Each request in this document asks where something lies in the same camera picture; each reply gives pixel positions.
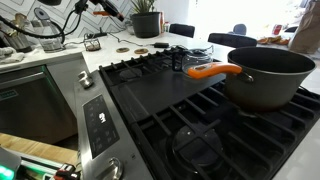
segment oven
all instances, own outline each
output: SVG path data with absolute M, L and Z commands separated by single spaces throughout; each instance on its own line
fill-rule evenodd
M 82 142 L 81 153 L 86 154 L 81 155 L 83 173 L 93 177 L 95 166 L 88 164 L 108 167 L 105 159 L 117 156 L 127 162 L 123 179 L 136 179 L 129 175 L 137 169 L 146 173 L 137 179 L 272 179 L 319 119 L 320 96 L 299 88 L 277 111 L 246 112 L 224 95 L 224 75 L 195 80 L 173 72 L 171 59 L 176 51 L 172 48 L 100 66 L 93 75 L 95 86 L 102 89 L 78 88 L 83 91 L 80 96 L 86 97 L 80 103 L 84 111 L 93 96 L 103 96 L 104 108 L 116 115 L 108 116 L 114 125 L 105 128 L 103 120 L 96 118 L 100 130 L 111 128 L 119 135 L 94 154 L 101 136 L 94 137 L 90 134 L 99 133 L 90 131 L 99 128 L 90 129 L 90 117 L 86 117 L 90 114 L 80 112 L 84 115 L 78 119 L 83 128 L 80 146 Z M 88 96 L 88 91 L 96 93 Z M 130 143 L 121 142 L 128 138 Z M 141 168 L 130 165 L 134 160 L 123 155 L 132 153 Z

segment gas stove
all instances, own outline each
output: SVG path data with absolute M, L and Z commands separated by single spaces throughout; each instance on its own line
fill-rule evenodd
M 224 75 L 171 70 L 176 49 L 99 67 L 154 179 L 268 180 L 320 117 L 303 88 L 274 112 L 245 112 L 224 95 Z

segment pot lid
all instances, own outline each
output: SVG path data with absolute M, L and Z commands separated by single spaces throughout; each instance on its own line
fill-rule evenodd
M 190 49 L 187 53 L 187 56 L 198 59 L 208 59 L 210 56 L 203 49 Z

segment white countertop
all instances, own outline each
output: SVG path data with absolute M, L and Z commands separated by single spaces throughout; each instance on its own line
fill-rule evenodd
M 182 37 L 170 33 L 164 33 L 155 38 L 139 39 L 135 36 L 129 35 L 126 31 L 114 34 L 121 40 L 128 40 L 137 44 L 146 45 L 153 44 L 155 42 L 167 42 L 172 45 L 183 45 L 187 48 L 209 48 L 212 43 L 195 40 L 192 38 Z M 69 42 L 80 42 L 82 38 L 72 39 Z M 23 61 L 12 64 L 0 64 L 0 73 L 12 71 L 14 69 L 22 69 L 41 64 L 47 64 L 52 62 L 64 61 L 72 57 L 81 57 L 85 59 L 90 72 L 93 72 L 101 66 L 108 66 L 113 63 L 118 63 L 121 60 L 129 60 L 131 57 L 139 57 L 134 53 L 134 50 L 141 47 L 129 44 L 127 42 L 118 43 L 117 39 L 112 36 L 100 37 L 99 38 L 102 49 L 99 51 L 88 52 L 85 51 L 83 44 L 80 45 L 68 45 L 67 49 L 56 53 L 44 53 L 41 47 L 37 47 L 30 53 L 26 54 Z M 127 47 L 130 49 L 126 53 L 116 53 L 116 49 Z M 163 49 L 156 49 L 152 46 L 146 46 L 150 53 L 156 51 L 162 51 Z M 227 61 L 227 53 L 233 48 L 214 45 L 213 58 L 218 60 Z M 313 55 L 312 59 L 317 64 L 317 69 L 313 71 L 302 86 L 308 90 L 320 94 L 320 53 Z M 307 137 L 294 151 L 293 155 L 286 161 L 285 165 L 280 169 L 277 175 L 274 177 L 275 180 L 318 180 L 320 177 L 320 171 L 318 170 L 320 165 L 320 121 L 309 132 Z

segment black chair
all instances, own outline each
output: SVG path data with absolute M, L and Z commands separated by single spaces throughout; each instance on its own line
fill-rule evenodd
M 188 26 L 184 24 L 171 24 L 169 32 L 193 38 L 194 30 L 194 26 Z
M 224 33 L 211 33 L 208 42 L 221 44 L 229 47 L 240 48 L 248 46 L 257 46 L 258 42 L 248 36 Z
M 233 32 L 235 34 L 246 35 L 247 34 L 247 27 L 244 24 L 236 24 L 233 27 Z
M 289 27 L 288 29 L 284 30 L 284 32 L 296 32 L 298 26 Z

